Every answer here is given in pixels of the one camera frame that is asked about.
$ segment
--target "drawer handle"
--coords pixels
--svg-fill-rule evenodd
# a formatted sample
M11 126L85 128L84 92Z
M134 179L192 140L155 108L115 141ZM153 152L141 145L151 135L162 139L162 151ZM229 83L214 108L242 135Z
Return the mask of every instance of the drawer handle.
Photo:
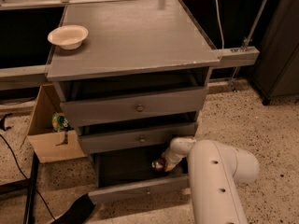
M146 142L146 140L144 139L143 136L141 136L141 137L139 138L139 143L140 143L140 144L143 144L143 143L145 143L145 142Z
M144 110L144 107L143 107L142 105L138 105L138 106L136 107L136 110L137 110L138 112L142 112L142 111Z

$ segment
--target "cabinet top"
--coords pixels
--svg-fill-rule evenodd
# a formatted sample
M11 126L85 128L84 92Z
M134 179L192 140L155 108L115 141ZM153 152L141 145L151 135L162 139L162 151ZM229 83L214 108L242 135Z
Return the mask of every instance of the cabinet top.
M56 47L49 81L121 76L210 66L216 54L179 0L135 0L69 5L63 25L82 25L80 48Z

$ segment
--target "speckled floor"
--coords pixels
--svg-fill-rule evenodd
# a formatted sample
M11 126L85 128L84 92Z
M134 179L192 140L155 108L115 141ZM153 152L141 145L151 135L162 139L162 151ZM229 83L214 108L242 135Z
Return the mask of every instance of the speckled floor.
M199 123L197 138L214 139L256 155L261 172L250 185L237 186L249 223L299 223L299 105L294 98L269 106L246 80L212 84ZM33 149L25 139L34 102L0 105L11 130L0 131L29 175ZM37 188L55 216L61 215L82 194L95 190L94 171L87 159L40 164ZM5 143L0 140L0 184L22 179ZM0 223L22 223L25 191L0 196ZM36 223L50 215L36 195ZM144 198L98 204L87 223L193 223L188 189Z

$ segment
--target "white robotic arm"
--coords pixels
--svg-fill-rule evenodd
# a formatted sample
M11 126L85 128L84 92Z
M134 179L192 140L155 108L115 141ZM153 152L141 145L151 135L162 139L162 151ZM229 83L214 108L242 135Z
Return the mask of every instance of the white robotic arm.
M172 170L184 157L188 161L195 223L248 223L235 182L256 180L260 166L255 156L217 141L179 137L163 154L164 170Z

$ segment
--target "white bowl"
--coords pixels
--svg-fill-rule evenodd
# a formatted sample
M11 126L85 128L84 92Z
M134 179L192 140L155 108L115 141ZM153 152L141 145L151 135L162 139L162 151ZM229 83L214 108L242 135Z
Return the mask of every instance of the white bowl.
M67 25L59 27L48 35L51 44L62 49L77 49L87 37L88 30L83 26Z

